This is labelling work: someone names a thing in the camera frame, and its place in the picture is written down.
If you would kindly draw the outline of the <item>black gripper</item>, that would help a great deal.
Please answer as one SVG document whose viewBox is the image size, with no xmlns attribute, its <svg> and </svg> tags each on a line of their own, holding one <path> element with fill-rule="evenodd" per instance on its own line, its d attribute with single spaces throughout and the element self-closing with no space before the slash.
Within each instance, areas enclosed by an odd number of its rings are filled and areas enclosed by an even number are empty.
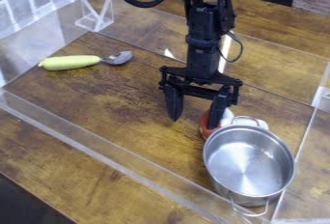
<svg viewBox="0 0 330 224">
<path fill-rule="evenodd" d="M 185 68 L 160 67 L 160 89 L 164 91 L 165 111 L 168 117 L 176 121 L 183 111 L 184 95 L 212 100 L 208 111 L 207 128 L 219 126 L 225 108 L 238 104 L 239 87 L 242 81 L 231 76 L 215 72 L 209 78 L 191 77 Z M 201 85 L 219 84 L 217 91 L 205 89 Z"/>
</svg>

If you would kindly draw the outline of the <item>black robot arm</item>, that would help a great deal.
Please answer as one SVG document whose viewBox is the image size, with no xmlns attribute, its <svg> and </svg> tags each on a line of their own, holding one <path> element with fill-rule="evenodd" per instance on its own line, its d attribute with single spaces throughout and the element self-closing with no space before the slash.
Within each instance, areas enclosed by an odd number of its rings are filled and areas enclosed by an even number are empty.
<svg viewBox="0 0 330 224">
<path fill-rule="evenodd" d="M 207 127 L 219 125 L 225 108 L 238 103 L 242 82 L 219 72 L 220 38 L 235 27 L 231 0 L 183 0 L 188 34 L 187 65 L 160 67 L 159 88 L 164 92 L 167 115 L 177 120 L 185 96 L 205 98 L 209 105 Z"/>
</svg>

